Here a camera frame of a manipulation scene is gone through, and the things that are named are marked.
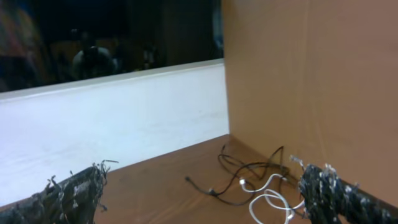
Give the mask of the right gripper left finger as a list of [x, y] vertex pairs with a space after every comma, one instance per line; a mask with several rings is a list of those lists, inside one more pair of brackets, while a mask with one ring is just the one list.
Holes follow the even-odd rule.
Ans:
[[43, 191], [1, 210], [1, 224], [94, 223], [97, 209], [108, 210], [101, 203], [108, 162], [94, 162], [61, 182], [52, 176]]

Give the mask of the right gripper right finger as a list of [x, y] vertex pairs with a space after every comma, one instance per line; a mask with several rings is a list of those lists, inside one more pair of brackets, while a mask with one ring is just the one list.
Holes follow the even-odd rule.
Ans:
[[363, 192], [358, 185], [343, 181], [334, 167], [324, 168], [291, 156], [303, 169], [298, 189], [304, 198], [305, 213], [312, 223], [397, 224], [397, 208]]

